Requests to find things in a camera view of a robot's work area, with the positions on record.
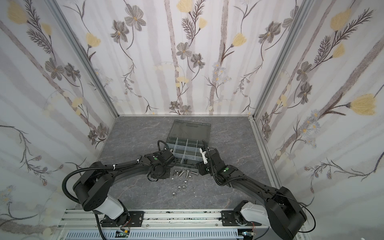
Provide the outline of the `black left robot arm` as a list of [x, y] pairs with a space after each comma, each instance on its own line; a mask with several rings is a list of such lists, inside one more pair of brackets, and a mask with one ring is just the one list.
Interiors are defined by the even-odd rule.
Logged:
[[62, 181], [63, 193], [86, 212], [104, 214], [113, 221], [127, 220], [127, 208], [109, 195], [110, 188], [139, 175], [147, 176], [151, 182], [169, 178], [175, 156], [164, 141], [159, 140], [160, 143], [165, 145], [163, 150], [158, 149], [131, 162], [113, 165], [95, 162], [90, 167], [69, 173]]

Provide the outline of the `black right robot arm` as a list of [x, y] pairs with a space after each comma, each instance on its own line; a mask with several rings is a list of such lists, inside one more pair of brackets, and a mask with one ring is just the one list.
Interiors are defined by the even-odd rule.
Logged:
[[292, 240], [298, 233], [305, 233], [301, 228], [308, 220], [305, 213], [308, 208], [298, 202], [290, 190], [267, 186], [248, 177], [238, 168], [226, 165], [217, 149], [209, 148], [205, 141], [202, 143], [200, 175], [209, 174], [217, 185], [238, 189], [258, 200], [266, 209], [270, 227], [282, 240]]

